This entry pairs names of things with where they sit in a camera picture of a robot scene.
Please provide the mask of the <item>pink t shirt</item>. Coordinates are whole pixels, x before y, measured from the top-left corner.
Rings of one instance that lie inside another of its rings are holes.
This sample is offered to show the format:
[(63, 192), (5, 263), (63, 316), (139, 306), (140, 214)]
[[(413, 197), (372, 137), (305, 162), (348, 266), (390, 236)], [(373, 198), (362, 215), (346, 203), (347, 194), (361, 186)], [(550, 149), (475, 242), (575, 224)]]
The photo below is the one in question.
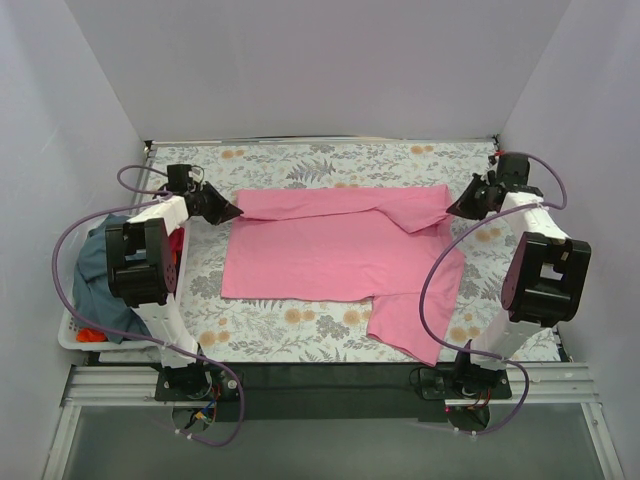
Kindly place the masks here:
[(367, 334), (434, 365), (453, 317), (465, 257), (447, 255), (444, 185), (241, 190), (221, 295), (229, 299), (371, 299)]

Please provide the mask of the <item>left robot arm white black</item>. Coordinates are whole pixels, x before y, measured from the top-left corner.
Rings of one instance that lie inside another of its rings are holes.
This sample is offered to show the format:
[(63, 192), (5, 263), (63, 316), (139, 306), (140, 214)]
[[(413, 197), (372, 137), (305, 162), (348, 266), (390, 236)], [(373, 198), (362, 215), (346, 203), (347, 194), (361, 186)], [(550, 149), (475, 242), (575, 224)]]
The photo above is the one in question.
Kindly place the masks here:
[(105, 229), (108, 286), (157, 341), (168, 387), (200, 400), (211, 392), (213, 377), (197, 358), (199, 344), (179, 312), (176, 295), (185, 252), (174, 251), (170, 238), (179, 231), (187, 233), (193, 217), (217, 226), (243, 211), (204, 179), (202, 167), (191, 164), (168, 166), (157, 195), (158, 203)]

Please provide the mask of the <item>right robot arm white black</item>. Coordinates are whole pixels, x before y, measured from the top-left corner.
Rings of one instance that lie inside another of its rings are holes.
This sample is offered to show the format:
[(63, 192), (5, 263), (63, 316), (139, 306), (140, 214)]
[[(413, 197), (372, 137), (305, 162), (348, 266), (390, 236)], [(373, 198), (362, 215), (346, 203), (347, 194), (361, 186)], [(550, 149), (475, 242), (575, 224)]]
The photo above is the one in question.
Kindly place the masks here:
[(490, 169), (473, 175), (447, 210), (469, 220), (505, 213), (518, 238), (499, 313), (454, 361), (451, 385), (463, 397), (495, 389), (506, 379), (507, 362), (531, 337), (572, 320), (579, 307), (591, 247), (554, 222), (541, 190), (528, 183), (531, 160), (518, 152), (491, 155)]

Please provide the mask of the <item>magenta shirt in basket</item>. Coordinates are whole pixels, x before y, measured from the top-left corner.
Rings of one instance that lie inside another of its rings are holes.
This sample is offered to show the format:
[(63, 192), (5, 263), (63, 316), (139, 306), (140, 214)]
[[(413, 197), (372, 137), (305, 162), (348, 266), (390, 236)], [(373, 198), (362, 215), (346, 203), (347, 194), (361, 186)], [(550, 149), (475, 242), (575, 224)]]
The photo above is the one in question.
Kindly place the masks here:
[(184, 234), (185, 230), (183, 228), (179, 228), (169, 235), (169, 246), (172, 253), (178, 254), (183, 250)]

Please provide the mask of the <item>grey blue t shirt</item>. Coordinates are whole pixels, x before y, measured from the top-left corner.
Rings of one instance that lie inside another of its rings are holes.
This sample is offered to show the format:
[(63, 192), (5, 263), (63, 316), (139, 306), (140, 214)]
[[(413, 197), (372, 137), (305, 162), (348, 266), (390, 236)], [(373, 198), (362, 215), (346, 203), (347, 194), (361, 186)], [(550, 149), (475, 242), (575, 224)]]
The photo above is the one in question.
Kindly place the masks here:
[(114, 297), (108, 285), (105, 230), (127, 220), (128, 216), (109, 214), (89, 231), (74, 267), (72, 295), (76, 311), (93, 323), (148, 336), (143, 320), (121, 298)]

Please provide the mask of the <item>orange garment in basket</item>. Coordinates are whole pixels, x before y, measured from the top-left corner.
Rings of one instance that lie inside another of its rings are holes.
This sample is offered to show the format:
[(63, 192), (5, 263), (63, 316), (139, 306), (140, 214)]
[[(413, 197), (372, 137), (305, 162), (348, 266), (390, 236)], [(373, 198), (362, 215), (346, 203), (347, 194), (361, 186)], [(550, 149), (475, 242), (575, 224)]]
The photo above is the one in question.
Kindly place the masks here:
[(81, 328), (77, 332), (75, 340), (83, 344), (85, 343), (95, 344), (95, 343), (108, 342), (108, 338), (104, 332), (101, 332), (99, 330), (92, 329), (92, 328)]

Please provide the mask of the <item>white laundry basket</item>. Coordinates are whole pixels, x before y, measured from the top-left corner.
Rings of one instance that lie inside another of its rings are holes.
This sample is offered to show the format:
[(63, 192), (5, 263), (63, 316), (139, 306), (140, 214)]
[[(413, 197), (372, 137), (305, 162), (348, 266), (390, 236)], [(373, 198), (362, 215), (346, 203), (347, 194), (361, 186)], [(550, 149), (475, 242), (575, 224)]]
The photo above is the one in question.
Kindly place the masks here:
[[(175, 293), (177, 305), (180, 304), (182, 289), (186, 283), (185, 273), (189, 250), (190, 227), (191, 224), (186, 223), (180, 228), (180, 234), (172, 233), (169, 236), (178, 274)], [(93, 352), (141, 350), (147, 347), (154, 347), (153, 343), (140, 340), (124, 339), (120, 344), (117, 344), (110, 342), (106, 337), (96, 336), (96, 330), (93, 330), (92, 334), (87, 336), (84, 334), (85, 330), (86, 328), (81, 326), (79, 321), (74, 319), (68, 310), (65, 310), (58, 331), (58, 342), (63, 348), (68, 350)]]

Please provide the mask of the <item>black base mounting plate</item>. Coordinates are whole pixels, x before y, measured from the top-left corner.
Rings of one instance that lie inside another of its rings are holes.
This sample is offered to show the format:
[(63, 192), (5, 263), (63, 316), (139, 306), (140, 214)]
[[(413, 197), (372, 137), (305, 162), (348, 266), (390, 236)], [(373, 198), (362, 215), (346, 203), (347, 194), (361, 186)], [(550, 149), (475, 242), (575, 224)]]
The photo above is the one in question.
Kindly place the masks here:
[(204, 365), (212, 385), (200, 399), (170, 389), (159, 372), (155, 400), (216, 409), (221, 422), (410, 418), (445, 422), (448, 401), (460, 401), (470, 414), (457, 415), (485, 428), (488, 404), (507, 400), (506, 379), (495, 389), (463, 397), (451, 385), (454, 364), (419, 363), (233, 363), (227, 370)]

